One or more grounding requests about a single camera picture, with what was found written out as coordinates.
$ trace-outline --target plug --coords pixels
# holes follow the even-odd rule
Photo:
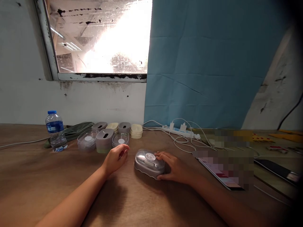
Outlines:
[[[186,132],[186,124],[185,124],[185,122],[180,126],[180,131]]]
[[[200,140],[201,139],[201,136],[200,136],[200,134],[194,134],[194,136],[193,136],[195,139],[197,139],[197,140]]]
[[[170,126],[169,126],[169,129],[170,129],[170,130],[174,130],[174,125],[175,125],[175,123],[172,122],[172,123],[170,124]]]

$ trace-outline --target gray plastic container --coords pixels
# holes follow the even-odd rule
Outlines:
[[[112,139],[114,136],[113,129],[103,129],[96,136],[97,152],[100,154],[107,154],[113,148]]]
[[[134,167],[146,175],[155,178],[165,172],[165,162],[156,159],[154,152],[147,149],[140,149],[136,153]]]
[[[101,121],[101,122],[98,122],[98,123],[94,124],[92,126],[92,129],[96,129],[98,131],[101,131],[102,129],[105,129],[106,126],[107,126],[107,123],[104,122],[104,121]]]
[[[118,126],[118,132],[127,132],[130,133],[130,123],[129,122],[121,122]]]
[[[112,141],[113,148],[115,148],[120,144],[129,145],[129,134],[127,132],[117,132],[113,136],[113,141]]]

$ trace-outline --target window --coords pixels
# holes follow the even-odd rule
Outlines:
[[[54,80],[146,81],[152,0],[36,6]]]

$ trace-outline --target glass pane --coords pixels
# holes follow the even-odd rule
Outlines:
[[[152,0],[45,0],[60,73],[147,73]]]

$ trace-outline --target green cloth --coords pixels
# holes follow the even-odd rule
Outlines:
[[[83,133],[85,130],[91,129],[94,124],[95,123],[93,122],[82,122],[80,124],[64,129],[63,133],[65,134],[67,142],[77,139],[81,133]],[[50,147],[51,147],[51,140],[50,138],[48,138],[44,144],[44,148],[50,148]]]

